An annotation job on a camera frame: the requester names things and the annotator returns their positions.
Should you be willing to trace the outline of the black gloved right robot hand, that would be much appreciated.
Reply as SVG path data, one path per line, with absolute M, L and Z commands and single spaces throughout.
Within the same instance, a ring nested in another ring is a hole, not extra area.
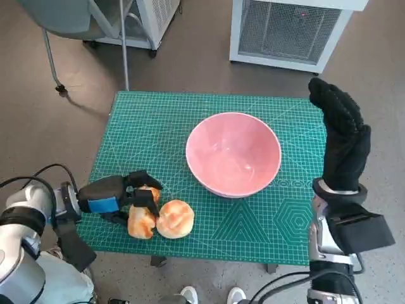
M 336 85 L 314 77 L 309 100 L 323 112 L 327 131 L 322 179 L 333 191 L 358 191 L 371 149 L 371 127 L 359 105 Z

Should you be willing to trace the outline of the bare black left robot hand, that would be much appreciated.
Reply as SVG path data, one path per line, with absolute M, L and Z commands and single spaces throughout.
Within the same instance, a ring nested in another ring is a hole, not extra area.
M 126 176 L 111 175 L 81 188 L 77 194 L 78 205 L 84 213 L 99 213 L 108 222 L 127 225 L 128 215 L 124 206 L 145 207 L 158 216 L 158 207 L 148 186 L 162 190 L 162 185 L 145 170 L 130 172 Z

